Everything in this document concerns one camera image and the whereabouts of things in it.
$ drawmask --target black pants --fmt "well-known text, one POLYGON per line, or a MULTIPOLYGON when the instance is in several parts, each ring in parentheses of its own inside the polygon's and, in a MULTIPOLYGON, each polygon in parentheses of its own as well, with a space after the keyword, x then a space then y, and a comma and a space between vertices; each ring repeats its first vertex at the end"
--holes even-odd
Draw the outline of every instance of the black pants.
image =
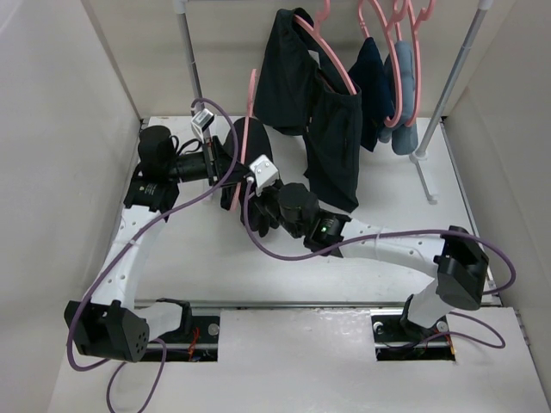
POLYGON ((358 206, 362 96, 351 96, 321 47, 294 22, 303 9, 280 9, 269 36, 255 99, 255 116, 287 135, 302 135, 310 189, 351 212, 358 206))

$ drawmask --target blue garment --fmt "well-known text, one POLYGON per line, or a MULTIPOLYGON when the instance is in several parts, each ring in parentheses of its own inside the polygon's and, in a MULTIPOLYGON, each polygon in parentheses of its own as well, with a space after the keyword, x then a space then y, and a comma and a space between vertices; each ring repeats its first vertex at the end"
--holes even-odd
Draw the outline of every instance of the blue garment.
MULTIPOLYGON (((412 117, 415 106, 415 71, 413 63, 412 46, 406 41, 397 41, 396 55, 398 57, 399 72, 402 77, 402 115, 395 127, 386 127, 383 125, 379 140, 388 143, 392 137, 393 151, 396 155, 409 155, 417 149, 418 133, 417 123, 412 126, 406 126, 406 122, 412 117)), ((387 57, 384 66, 384 72, 387 81, 390 83, 392 91, 392 102, 396 102, 396 92, 394 89, 393 65, 390 56, 387 57)))
POLYGON ((373 38, 368 37, 363 42, 358 59, 348 74, 362 89, 362 146, 373 152, 383 121, 394 115, 390 84, 373 38))

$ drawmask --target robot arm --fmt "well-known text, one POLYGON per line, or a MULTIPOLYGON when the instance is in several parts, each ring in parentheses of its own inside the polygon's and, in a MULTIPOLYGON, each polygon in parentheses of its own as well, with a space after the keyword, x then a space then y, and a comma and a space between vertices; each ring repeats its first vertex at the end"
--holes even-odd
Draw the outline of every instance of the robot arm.
MULTIPOLYGON (((146 128, 140 134, 139 156, 141 176, 134 174, 131 180, 119 230, 103 267, 140 228, 174 206, 179 182, 208 179, 214 185, 228 171, 231 161, 216 137, 203 142, 201 153, 178 157, 170 131, 163 126, 146 128)), ((235 185, 247 176, 254 176, 256 183, 256 196, 251 202, 292 237, 303 237, 305 247, 311 251, 334 246, 334 256, 376 259, 432 277, 434 280, 422 292, 406 301, 400 324, 412 337, 429 335, 428 329, 454 308, 480 307, 488 259, 477 243, 458 237, 376 237, 341 245, 355 237, 381 234, 383 229, 320 208, 316 195, 304 185, 284 185, 275 165, 264 156, 249 168, 238 164, 226 185, 235 185)), ((169 331, 190 332, 192 312, 188 302, 159 299, 148 308, 134 308, 145 261, 165 225, 166 221, 157 223, 134 242, 93 292, 74 336, 80 354, 136 362, 143 357, 149 341, 169 331)), ((65 308, 67 325, 79 305, 80 302, 71 301, 65 308)))

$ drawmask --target light blue garment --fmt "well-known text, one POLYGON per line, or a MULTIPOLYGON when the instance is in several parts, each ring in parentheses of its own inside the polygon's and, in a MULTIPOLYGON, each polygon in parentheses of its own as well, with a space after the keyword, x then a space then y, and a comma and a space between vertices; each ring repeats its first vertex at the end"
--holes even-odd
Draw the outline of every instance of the light blue garment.
MULTIPOLYGON (((402 77, 402 115, 395 127, 384 126, 379 132, 379 140, 388 143, 392 138, 393 151, 396 155, 409 155, 417 149, 418 134, 417 123, 406 126, 406 122, 412 117, 415 106, 415 71, 413 63, 412 46, 407 41, 397 41, 396 55, 398 57, 399 72, 402 77)), ((396 92, 394 89, 393 65, 390 56, 387 57, 384 67, 385 75, 392 92, 393 104, 395 104, 396 92)))

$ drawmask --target plastic hanger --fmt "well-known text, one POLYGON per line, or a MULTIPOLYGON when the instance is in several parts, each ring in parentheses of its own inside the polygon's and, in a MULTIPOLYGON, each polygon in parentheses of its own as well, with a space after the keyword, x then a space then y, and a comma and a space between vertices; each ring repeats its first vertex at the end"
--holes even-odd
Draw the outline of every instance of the plastic hanger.
MULTIPOLYGON (((243 144, 241 145, 241 158, 239 162, 245 165, 245 156, 247 153, 247 141, 249 138, 249 119, 252 118, 252 103, 255 97, 255 83, 257 80, 257 70, 253 69, 251 72, 251 79, 249 80, 249 94, 247 96, 247 115, 245 116, 245 124, 243 125, 243 144)), ((239 191, 241 190, 241 182, 235 188, 235 194, 233 194, 232 205, 230 211, 235 211, 239 203, 239 191)))
MULTIPOLYGON (((399 0, 393 0, 393 13, 390 17, 390 20, 387 21, 385 13, 382 11, 382 7, 377 2, 377 0, 368 0, 373 8, 375 13, 379 18, 379 23, 383 29, 385 40, 387 41, 388 55, 390 56, 391 63, 393 65, 393 74, 394 74, 394 89, 395 89, 395 103, 394 103, 394 117, 392 119, 386 118, 385 125, 387 127, 394 127, 398 125, 399 118, 402 116, 402 76, 399 73, 399 64, 398 56, 396 55, 396 49, 394 48, 394 40, 392 38, 391 32, 396 23, 402 21, 406 17, 408 10, 408 5, 410 5, 410 0, 403 0, 402 8, 397 10, 396 6, 398 5, 399 0)), ((367 39, 369 36, 368 28, 363 20, 362 14, 363 0, 358 0, 358 21, 360 22, 360 29, 363 32, 364 37, 367 39)))
POLYGON ((323 11, 319 11, 316 13, 314 27, 310 26, 308 22, 304 20, 302 17, 300 17, 299 15, 296 15, 294 17, 294 21, 299 26, 301 26, 308 34, 310 34, 310 36, 315 40, 316 43, 319 44, 319 46, 325 52, 329 60, 337 68, 338 74, 343 79, 348 92, 351 95, 355 95, 357 93, 356 88, 354 87, 354 84, 352 83, 350 76, 348 76, 348 72, 346 71, 346 69, 344 69, 343 64, 338 59, 335 52, 332 51, 332 49, 329 47, 327 42, 321 37, 321 34, 319 33, 319 30, 321 29, 321 22, 325 21, 330 13, 331 13, 331 1, 325 0, 325 8, 323 9, 323 11))
MULTIPOLYGON (((432 16, 436 0, 430 0, 429 6, 422 8, 418 16, 415 16, 412 0, 407 0, 407 14, 412 29, 413 56, 415 58, 415 106, 413 107, 412 117, 406 122, 406 126, 413 126, 417 120, 419 109, 421 107, 421 46, 419 45, 418 31, 422 22, 426 22, 432 16)), ((396 38, 402 40, 402 33, 399 22, 396 22, 396 38)))

